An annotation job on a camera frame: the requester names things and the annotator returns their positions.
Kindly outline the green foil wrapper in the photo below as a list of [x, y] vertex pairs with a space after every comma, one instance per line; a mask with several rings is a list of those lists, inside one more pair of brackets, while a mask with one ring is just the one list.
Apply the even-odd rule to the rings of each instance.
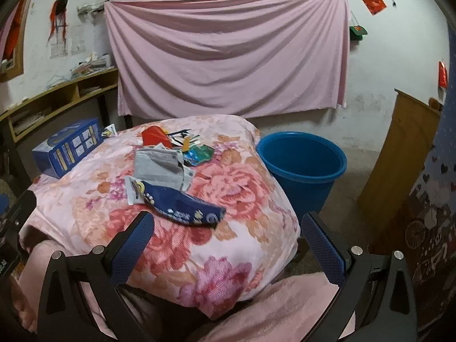
[[183, 153], [184, 162], [189, 166], [198, 166], [211, 161], [214, 149], [207, 145], [198, 145]]

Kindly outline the grey face mask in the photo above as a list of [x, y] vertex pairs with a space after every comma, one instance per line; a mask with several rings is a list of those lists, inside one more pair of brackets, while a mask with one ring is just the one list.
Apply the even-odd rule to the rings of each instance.
[[149, 184], [187, 192], [195, 172], [185, 166], [181, 151], [145, 147], [135, 152], [134, 176]]

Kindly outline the pink hanging wall sheet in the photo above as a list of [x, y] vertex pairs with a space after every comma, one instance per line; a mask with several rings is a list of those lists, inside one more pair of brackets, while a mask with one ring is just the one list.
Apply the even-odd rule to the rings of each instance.
[[245, 118], [343, 104], [347, 0], [138, 0], [105, 6], [120, 115]]

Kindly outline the dark blue printed wrapper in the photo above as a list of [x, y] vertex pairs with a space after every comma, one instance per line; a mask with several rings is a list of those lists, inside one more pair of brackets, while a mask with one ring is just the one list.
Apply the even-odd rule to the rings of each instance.
[[222, 206], [213, 205], [174, 188], [157, 186], [145, 181], [134, 182], [132, 186], [155, 211], [183, 225], [218, 225], [227, 211]]

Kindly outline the blue plastic trash bucket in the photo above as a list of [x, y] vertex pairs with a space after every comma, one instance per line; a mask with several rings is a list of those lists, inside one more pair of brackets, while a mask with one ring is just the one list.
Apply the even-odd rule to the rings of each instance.
[[347, 169], [344, 151], [314, 134], [287, 131], [261, 138], [256, 152], [284, 190], [297, 217], [319, 213]]

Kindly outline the wooden wall shelf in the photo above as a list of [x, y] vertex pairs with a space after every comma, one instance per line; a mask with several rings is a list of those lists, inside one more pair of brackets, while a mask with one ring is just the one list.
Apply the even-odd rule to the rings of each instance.
[[66, 81], [4, 112], [1, 129], [17, 144], [58, 116], [117, 87], [115, 67]]

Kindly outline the wooden cabinet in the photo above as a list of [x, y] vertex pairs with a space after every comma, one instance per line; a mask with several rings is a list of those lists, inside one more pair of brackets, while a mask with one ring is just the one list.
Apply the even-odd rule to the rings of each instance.
[[440, 113], [398, 90], [379, 157], [357, 199], [375, 233], [385, 229], [417, 180], [440, 121]]

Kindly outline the red paper packet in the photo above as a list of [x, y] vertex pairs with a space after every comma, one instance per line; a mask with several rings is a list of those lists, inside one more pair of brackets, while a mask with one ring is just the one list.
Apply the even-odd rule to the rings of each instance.
[[162, 144], [167, 148], [172, 148], [172, 143], [168, 135], [159, 126], [151, 126], [141, 132], [144, 146], [156, 146]]

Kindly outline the red tassel wall ornament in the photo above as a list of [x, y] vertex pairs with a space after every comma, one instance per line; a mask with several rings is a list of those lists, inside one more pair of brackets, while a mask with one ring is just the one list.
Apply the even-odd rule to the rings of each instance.
[[52, 38], [54, 34], [59, 35], [61, 32], [61, 38], [63, 43], [66, 44], [66, 7], [68, 0], [55, 0], [52, 4], [50, 11], [50, 34], [48, 40]]

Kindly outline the white silver tube wrapper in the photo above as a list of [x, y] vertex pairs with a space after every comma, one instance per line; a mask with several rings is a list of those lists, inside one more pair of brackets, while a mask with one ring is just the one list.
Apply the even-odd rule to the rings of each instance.
[[125, 189], [127, 203], [129, 205], [139, 205], [144, 203], [144, 184], [133, 176], [125, 176]]

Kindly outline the green red hanging ornament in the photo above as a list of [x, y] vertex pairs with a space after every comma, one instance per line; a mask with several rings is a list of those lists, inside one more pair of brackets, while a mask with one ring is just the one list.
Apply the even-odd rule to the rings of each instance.
[[367, 30], [362, 26], [350, 26], [349, 38], [352, 42], [362, 41], [364, 36], [367, 36]]

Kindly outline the white barcode packet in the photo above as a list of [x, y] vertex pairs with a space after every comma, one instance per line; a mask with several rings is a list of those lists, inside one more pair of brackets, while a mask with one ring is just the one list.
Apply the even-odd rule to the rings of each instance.
[[106, 127], [102, 130], [101, 136], [102, 136], [103, 138], [116, 137], [116, 136], [117, 136], [117, 129], [116, 129], [115, 124], [110, 124], [110, 125], [106, 126]]

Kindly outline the blue cardboard box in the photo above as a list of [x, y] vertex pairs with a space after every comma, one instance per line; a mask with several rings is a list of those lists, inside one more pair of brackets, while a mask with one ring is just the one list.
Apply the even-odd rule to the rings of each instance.
[[97, 118], [65, 126], [32, 150], [41, 173], [60, 179], [102, 143]]

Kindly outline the red hanging wall packet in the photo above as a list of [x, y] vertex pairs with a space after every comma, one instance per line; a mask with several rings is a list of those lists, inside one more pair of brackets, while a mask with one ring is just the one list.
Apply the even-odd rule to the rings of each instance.
[[447, 68], [443, 61], [438, 62], [438, 86], [447, 89]]

